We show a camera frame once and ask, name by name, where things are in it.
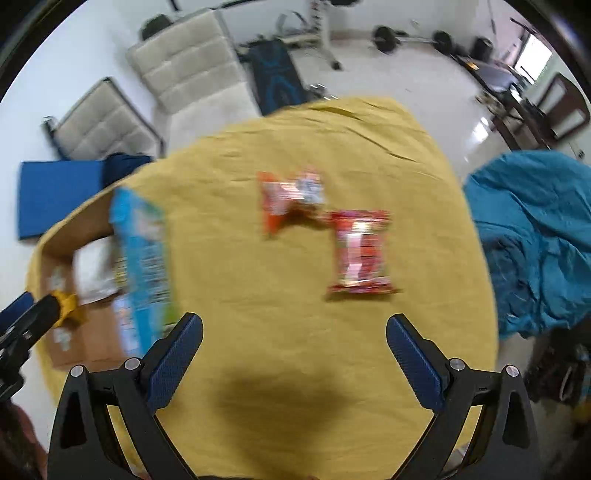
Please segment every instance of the table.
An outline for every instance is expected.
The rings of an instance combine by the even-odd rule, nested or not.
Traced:
[[[328,209],[391,212],[385,256],[399,293],[329,300],[330,230],[300,223],[265,237],[257,172],[287,178],[310,166],[323,175]],[[460,184],[394,100],[283,109],[203,138],[125,184],[165,211],[176,301],[204,323],[201,348],[158,412],[196,475],[389,478],[431,418],[386,345],[394,313],[448,357],[493,368],[493,291]],[[38,277],[32,264],[33,290]],[[64,373],[39,352],[58,395]],[[463,441],[474,425],[471,417]]]

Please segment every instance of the blue mat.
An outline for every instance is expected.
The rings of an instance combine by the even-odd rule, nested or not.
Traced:
[[[18,185],[18,237],[44,234],[101,190],[102,162],[27,161]]]

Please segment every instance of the dark blue cloth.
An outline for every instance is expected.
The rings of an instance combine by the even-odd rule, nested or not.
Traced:
[[[103,188],[116,181],[131,175],[134,170],[146,163],[150,163],[152,157],[147,155],[128,155],[127,153],[112,153],[105,159],[103,166]]]

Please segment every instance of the red snack package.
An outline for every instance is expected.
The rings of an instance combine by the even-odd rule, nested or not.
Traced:
[[[261,183],[265,229],[273,235],[289,212],[300,211],[320,219],[324,205],[324,187],[320,176],[306,170],[293,181],[279,181],[273,174],[258,174]]]
[[[330,220],[336,236],[338,280],[329,292],[393,293],[382,253],[388,212],[345,210],[333,212]]]

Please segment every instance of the teal blanket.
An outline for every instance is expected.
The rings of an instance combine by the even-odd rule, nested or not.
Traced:
[[[554,151],[515,152],[473,173],[464,193],[500,337],[581,321],[591,309],[591,168]]]

